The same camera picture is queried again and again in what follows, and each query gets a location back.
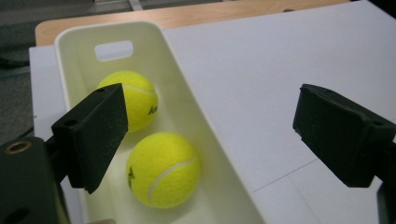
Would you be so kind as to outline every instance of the plastic bin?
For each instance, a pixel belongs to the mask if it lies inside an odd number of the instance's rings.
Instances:
[[[109,74],[134,70],[151,80],[159,96],[156,119],[127,133],[100,188],[80,194],[85,222],[113,218],[117,223],[263,223],[226,154],[196,103],[162,30],[147,21],[78,27],[55,43],[67,109],[80,102]],[[129,190],[125,164],[143,137],[157,132],[183,134],[199,151],[202,176],[193,195],[172,209],[153,209]]]

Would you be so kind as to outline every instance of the yellow tennis ball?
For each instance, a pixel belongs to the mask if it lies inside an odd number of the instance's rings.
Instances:
[[[133,71],[119,71],[105,77],[98,86],[121,83],[128,116],[128,132],[134,133],[147,127],[155,118],[158,98],[151,82]]]
[[[197,151],[177,133],[155,133],[141,140],[127,161],[131,191],[148,207],[171,208],[194,192],[201,173]]]

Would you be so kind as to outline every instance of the black object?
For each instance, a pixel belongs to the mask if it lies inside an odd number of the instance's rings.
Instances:
[[[100,185],[128,130],[121,84],[94,91],[52,125],[44,142],[0,146],[0,223],[69,223],[60,182],[89,193]]]
[[[396,221],[394,123],[334,91],[304,84],[293,129],[348,187],[367,188],[378,176],[381,223]]]

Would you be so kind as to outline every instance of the floor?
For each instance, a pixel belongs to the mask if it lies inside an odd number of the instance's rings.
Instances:
[[[176,7],[219,0],[140,0],[137,9]],[[0,146],[33,135],[28,49],[42,21],[133,11],[128,0],[0,0]]]

